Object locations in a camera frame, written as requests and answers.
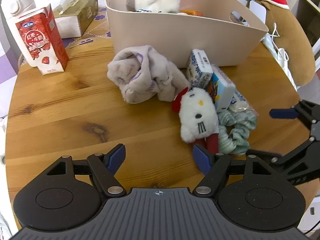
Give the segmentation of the tissue box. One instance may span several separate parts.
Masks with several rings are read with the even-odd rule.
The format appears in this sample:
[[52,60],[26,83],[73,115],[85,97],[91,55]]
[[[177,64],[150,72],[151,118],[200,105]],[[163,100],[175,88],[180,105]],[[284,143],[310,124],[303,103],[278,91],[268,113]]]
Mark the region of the tissue box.
[[81,37],[98,14],[98,0],[61,0],[53,13],[61,38]]

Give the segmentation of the beige plastic storage bin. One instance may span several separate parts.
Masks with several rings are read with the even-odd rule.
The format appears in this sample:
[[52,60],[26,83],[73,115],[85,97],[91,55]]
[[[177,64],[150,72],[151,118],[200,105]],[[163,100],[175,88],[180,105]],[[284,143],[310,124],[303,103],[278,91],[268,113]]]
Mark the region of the beige plastic storage bin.
[[268,27],[237,0],[181,0],[183,10],[203,15],[187,16],[129,12],[126,0],[105,0],[115,53],[150,45],[179,68],[184,68],[193,49],[202,49],[211,63],[242,64]]

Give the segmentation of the green scrunchie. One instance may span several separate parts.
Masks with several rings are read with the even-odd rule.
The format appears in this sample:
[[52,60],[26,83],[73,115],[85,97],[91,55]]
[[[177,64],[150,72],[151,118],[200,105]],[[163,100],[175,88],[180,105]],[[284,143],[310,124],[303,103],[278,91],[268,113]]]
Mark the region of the green scrunchie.
[[255,111],[233,112],[226,110],[217,114],[219,119],[219,152],[243,155],[249,148],[250,132],[257,127]]

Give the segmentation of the small blue white carton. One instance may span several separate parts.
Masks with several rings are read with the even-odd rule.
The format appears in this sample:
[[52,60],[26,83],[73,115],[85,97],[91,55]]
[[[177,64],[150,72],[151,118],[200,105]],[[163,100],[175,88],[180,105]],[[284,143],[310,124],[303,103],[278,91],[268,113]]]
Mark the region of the small blue white carton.
[[207,87],[212,78],[213,69],[204,50],[192,50],[185,74],[192,87],[202,89]]

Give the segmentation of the orange snack packet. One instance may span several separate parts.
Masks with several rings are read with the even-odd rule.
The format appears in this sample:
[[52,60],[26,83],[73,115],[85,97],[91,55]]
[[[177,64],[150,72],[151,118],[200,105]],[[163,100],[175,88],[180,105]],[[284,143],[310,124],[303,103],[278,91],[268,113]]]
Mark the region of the orange snack packet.
[[203,17],[203,13],[196,10],[180,10],[180,14]]

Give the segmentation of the white fluffy plush hat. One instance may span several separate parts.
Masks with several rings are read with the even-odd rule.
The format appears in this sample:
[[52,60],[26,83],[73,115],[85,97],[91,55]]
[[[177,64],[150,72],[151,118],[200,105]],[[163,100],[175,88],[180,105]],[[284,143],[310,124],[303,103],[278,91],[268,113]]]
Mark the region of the white fluffy plush hat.
[[126,0],[126,8],[132,12],[177,14],[180,11],[180,0]]

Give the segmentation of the clear packet white candy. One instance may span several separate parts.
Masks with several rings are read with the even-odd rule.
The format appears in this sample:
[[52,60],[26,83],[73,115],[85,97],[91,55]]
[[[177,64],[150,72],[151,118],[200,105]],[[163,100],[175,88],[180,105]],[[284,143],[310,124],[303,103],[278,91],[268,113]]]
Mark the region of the clear packet white candy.
[[[212,69],[213,69],[213,73],[220,72],[221,74],[225,74],[219,67],[217,67],[214,64],[212,64]],[[233,95],[233,98],[232,98],[232,101],[231,101],[231,104],[227,108],[227,110],[230,110],[234,113],[238,113],[238,112],[245,112],[245,111],[253,111],[254,108],[250,105],[250,103],[247,101],[247,99],[236,88],[234,95]]]

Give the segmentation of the lilac fleece cloth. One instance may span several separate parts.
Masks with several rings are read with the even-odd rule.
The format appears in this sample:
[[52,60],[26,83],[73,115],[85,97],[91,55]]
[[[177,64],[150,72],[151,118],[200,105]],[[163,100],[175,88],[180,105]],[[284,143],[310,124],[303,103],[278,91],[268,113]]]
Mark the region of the lilac fleece cloth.
[[125,102],[136,104],[154,95],[172,102],[189,81],[177,66],[152,46],[129,47],[107,65],[107,77],[118,86]]

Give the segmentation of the white kitty plush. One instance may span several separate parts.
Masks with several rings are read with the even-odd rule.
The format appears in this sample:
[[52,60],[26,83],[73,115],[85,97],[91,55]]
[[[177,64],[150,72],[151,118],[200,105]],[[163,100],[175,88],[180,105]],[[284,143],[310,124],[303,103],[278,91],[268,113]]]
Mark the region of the white kitty plush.
[[219,151],[219,119],[210,95],[202,88],[186,87],[171,103],[181,123],[181,139],[191,145],[199,144],[209,153]]

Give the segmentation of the red milk carton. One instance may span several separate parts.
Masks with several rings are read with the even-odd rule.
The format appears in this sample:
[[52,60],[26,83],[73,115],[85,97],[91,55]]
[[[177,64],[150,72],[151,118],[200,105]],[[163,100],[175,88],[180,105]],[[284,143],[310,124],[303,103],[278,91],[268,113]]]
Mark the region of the red milk carton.
[[51,5],[35,8],[15,20],[23,42],[23,55],[43,75],[64,72],[68,55],[58,31]]

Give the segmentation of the white phone stand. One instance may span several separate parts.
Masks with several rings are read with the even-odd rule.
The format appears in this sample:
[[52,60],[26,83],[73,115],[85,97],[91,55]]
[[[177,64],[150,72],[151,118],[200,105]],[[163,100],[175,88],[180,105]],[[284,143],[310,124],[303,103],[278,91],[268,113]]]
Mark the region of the white phone stand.
[[249,2],[249,9],[261,20],[261,22],[266,23],[266,8],[264,6],[251,0]]

